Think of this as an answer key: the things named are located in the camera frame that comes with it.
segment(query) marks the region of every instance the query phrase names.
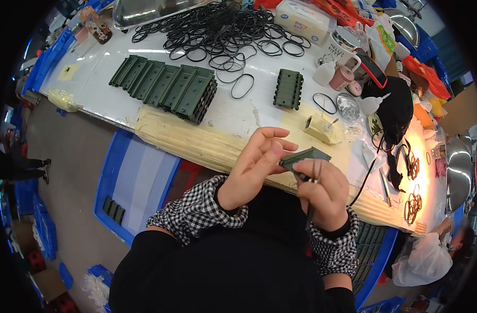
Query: person's left hand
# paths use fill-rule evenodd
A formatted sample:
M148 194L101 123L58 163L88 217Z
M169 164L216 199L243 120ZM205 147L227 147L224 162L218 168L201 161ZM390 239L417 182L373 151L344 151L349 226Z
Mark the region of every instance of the person's left hand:
M230 176L217 191L217 200L225 210L233 210L256 197L268 175L285 172L279 160L298 145L286 141L289 131L277 127L256 129L238 156Z

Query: gray floor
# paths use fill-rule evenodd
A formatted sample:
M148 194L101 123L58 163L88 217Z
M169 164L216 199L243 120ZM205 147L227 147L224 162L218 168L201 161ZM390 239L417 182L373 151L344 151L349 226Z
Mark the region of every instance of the gray floor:
M39 195L56 224L57 260L73 277L70 295L82 313L96 311L82 290L87 268L102 264L115 271L129 251L94 216L94 198L99 174L115 127L82 113L62 117L43 98L29 116L28 157L52 159L50 183L39 180Z

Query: pink lid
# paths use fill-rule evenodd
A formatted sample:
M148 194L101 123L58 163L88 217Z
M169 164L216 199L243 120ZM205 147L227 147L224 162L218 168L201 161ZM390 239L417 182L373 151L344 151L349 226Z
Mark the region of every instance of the pink lid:
M344 65L338 67L337 71L339 71L341 77L347 82L351 82L355 79L355 75L353 74L353 72L350 71L350 69Z

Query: hand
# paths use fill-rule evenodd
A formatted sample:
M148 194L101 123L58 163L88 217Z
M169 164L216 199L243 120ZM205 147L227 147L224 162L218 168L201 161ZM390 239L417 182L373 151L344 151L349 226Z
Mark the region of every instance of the hand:
M286 171L279 166L279 160L298 149L297 144L281 139L288 134L288 130L277 127L256 129L217 191L223 209L233 210L248 203L259 193L268 175Z
M442 230L449 229L451 227L451 220L446 217L438 227L440 227Z
M296 172L312 177L313 162L315 172L320 168L318 183L298 180L298 197L301 209L308 211L308 202L316 209L312 222L327 231L340 229L348 220L346 201L350 185L346 176L334 165L325 160L305 159L293 165Z

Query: shoe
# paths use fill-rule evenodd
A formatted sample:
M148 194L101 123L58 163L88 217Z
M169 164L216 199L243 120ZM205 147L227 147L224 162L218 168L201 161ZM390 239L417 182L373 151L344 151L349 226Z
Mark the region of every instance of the shoe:
M44 171L44 174L42 175L42 179L46 182L46 184L49 185L49 177L47 176L47 171Z

